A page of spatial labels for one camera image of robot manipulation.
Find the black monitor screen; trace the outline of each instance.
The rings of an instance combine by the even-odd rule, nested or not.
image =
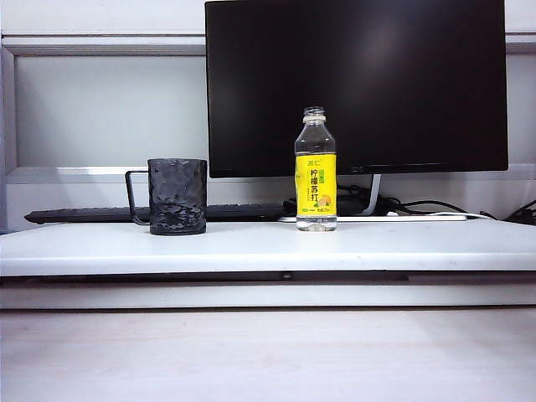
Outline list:
[[[308,106],[338,174],[508,168],[503,0],[205,4],[212,177],[291,176]]]

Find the wooden floor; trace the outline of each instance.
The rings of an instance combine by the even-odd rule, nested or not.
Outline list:
[[[536,400],[532,308],[0,318],[2,402]]]

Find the plastic bottle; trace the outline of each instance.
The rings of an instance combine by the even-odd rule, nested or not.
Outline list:
[[[294,143],[299,230],[317,232],[337,228],[337,148],[325,122],[322,107],[306,108],[303,130]]]

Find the bottle label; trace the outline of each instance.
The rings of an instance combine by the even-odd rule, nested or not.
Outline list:
[[[336,158],[332,153],[296,157],[298,215],[337,214]]]

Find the black mug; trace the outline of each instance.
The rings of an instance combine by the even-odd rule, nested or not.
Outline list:
[[[125,173],[132,221],[151,225],[153,235],[197,235],[206,231],[207,161],[202,159],[149,159],[147,170]],[[131,175],[149,173],[149,222],[137,215]]]

